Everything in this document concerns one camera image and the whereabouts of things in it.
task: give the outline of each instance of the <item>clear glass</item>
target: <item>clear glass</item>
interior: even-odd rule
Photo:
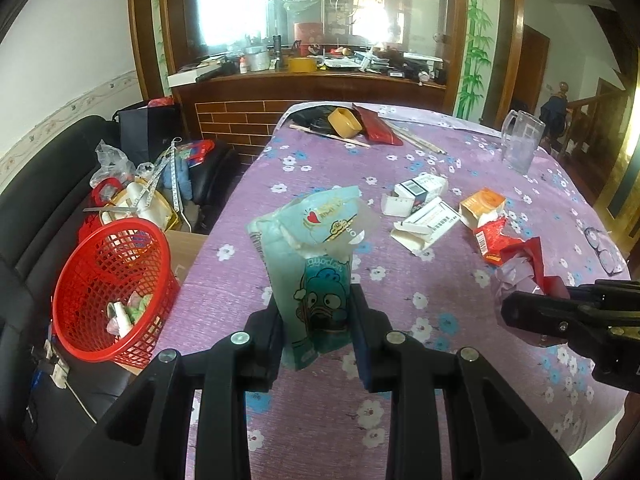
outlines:
[[[502,124],[502,155],[511,169],[519,174],[529,171],[544,131],[545,123],[533,115],[523,111],[509,112]]]
[[[303,55],[316,46],[390,43],[404,52],[436,56],[447,0],[197,0],[197,6],[211,53],[271,45],[279,34],[285,46],[300,40]]]

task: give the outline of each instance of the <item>purple tablecloth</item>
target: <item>purple tablecloth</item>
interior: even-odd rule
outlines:
[[[567,285],[607,277],[583,234],[583,228],[602,229],[602,224],[545,152],[537,151],[529,174],[521,176],[501,163],[499,139],[434,126],[437,116],[424,110],[400,111],[430,123],[402,126],[448,155],[407,144],[365,149],[286,126],[277,130],[204,244],[157,349],[171,347],[186,354],[210,348],[268,303],[267,274],[245,232],[251,219],[296,196],[333,186],[360,186],[363,199],[379,212],[385,191],[423,171],[449,178],[443,199],[454,208],[484,186],[508,197],[506,233],[541,237],[547,275],[557,274]],[[488,286],[494,269],[484,263],[461,222],[419,258],[389,236],[397,220],[382,217],[379,232],[356,250],[352,275],[352,281],[362,284],[370,307],[386,312],[395,329],[413,333],[431,348],[477,348],[568,453],[620,410],[626,392],[593,381],[589,360],[566,345],[530,346],[498,326]],[[628,279],[628,274],[618,278]],[[194,406],[196,424],[197,400]],[[351,346],[322,356],[300,372],[281,369],[270,394],[247,394],[253,476],[382,479],[389,411],[389,395],[363,389]],[[194,443],[192,431],[188,478],[193,474]],[[442,454],[444,478],[450,478],[448,451]]]

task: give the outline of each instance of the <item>brick pattern panel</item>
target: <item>brick pattern panel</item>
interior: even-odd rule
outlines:
[[[197,103],[200,131],[205,139],[231,144],[244,170],[267,145],[282,114],[300,101],[229,101]]]

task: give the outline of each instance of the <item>black leather sofa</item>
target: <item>black leather sofa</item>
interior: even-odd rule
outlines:
[[[0,194],[0,426],[14,442],[26,443],[43,478],[55,477],[93,426],[68,388],[57,388],[46,374],[32,384],[31,349],[42,348],[46,339],[51,297],[77,245],[101,139],[119,146],[118,124],[98,116],[72,124]],[[194,202],[205,213],[200,232],[210,230],[222,211],[239,168],[238,155],[224,142],[192,168]],[[69,384],[99,418],[130,374],[111,362],[89,364],[65,355]]]

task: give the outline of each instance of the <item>eyeglasses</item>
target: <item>eyeglasses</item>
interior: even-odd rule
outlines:
[[[609,277],[620,274],[625,269],[625,260],[611,238],[594,227],[587,227],[584,236],[596,251],[602,269]]]

